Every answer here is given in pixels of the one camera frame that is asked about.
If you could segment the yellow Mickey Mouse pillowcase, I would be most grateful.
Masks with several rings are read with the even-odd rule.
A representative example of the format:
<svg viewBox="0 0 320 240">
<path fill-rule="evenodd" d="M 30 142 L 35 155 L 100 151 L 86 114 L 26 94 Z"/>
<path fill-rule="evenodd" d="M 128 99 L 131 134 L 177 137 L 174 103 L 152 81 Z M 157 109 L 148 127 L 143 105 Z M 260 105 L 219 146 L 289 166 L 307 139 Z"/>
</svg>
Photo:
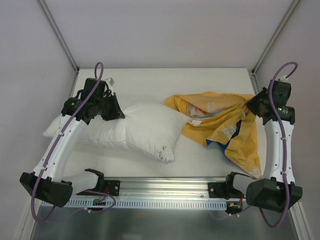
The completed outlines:
<svg viewBox="0 0 320 240">
<path fill-rule="evenodd" d="M 224 127 L 235 126 L 242 121 L 238 136 L 230 141 L 224 155 L 242 170 L 254 178 L 262 176 L 258 155 L 256 116 L 246 107 L 252 94 L 217 93 L 206 91 L 196 94 L 176 94 L 162 103 L 187 117 L 182 135 L 207 147 L 206 139 Z M 201 120 L 199 126 L 190 124 L 192 120 Z"/>
</svg>

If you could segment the white pillow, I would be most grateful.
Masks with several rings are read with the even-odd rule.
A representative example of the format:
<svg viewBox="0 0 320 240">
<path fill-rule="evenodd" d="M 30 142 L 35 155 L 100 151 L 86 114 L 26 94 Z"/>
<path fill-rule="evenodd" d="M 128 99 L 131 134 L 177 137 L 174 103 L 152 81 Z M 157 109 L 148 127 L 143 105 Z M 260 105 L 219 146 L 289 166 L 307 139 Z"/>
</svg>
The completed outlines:
<svg viewBox="0 0 320 240">
<path fill-rule="evenodd" d="M 175 161 L 176 142 L 189 120 L 160 103 L 141 102 L 123 110 L 124 119 L 90 121 L 78 143 L 141 153 L 157 162 Z"/>
</svg>

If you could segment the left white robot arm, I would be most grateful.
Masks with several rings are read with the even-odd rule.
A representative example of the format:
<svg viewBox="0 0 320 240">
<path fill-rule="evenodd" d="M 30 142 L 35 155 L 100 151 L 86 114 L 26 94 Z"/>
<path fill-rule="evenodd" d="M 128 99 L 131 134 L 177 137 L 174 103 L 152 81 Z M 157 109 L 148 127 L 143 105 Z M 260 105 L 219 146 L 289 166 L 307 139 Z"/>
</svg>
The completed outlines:
<svg viewBox="0 0 320 240">
<path fill-rule="evenodd" d="M 23 172 L 19 181 L 32 198 L 56 207 L 65 206 L 71 196 L 89 190 L 93 195 L 105 192 L 104 174 L 87 168 L 82 173 L 64 177 L 67 162 L 81 133 L 101 117 L 105 122 L 124 119 L 110 77 L 97 81 L 87 78 L 84 88 L 65 101 L 61 118 L 51 143 L 32 172 Z"/>
</svg>

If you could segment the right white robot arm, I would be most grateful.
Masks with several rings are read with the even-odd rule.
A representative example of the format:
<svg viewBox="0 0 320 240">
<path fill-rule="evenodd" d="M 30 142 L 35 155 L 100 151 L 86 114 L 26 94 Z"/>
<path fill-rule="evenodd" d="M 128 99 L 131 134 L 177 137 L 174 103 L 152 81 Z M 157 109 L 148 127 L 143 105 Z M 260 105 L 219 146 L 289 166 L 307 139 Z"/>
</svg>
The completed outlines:
<svg viewBox="0 0 320 240">
<path fill-rule="evenodd" d="M 291 164 L 291 141 L 295 109 L 287 106 L 291 85 L 276 80 L 248 101 L 246 106 L 262 118 L 266 136 L 266 163 L 261 178 L 231 172 L 224 185 L 225 194 L 234 198 L 245 195 L 250 206 L 273 212 L 288 210 L 302 198 L 303 189 L 295 184 Z"/>
</svg>

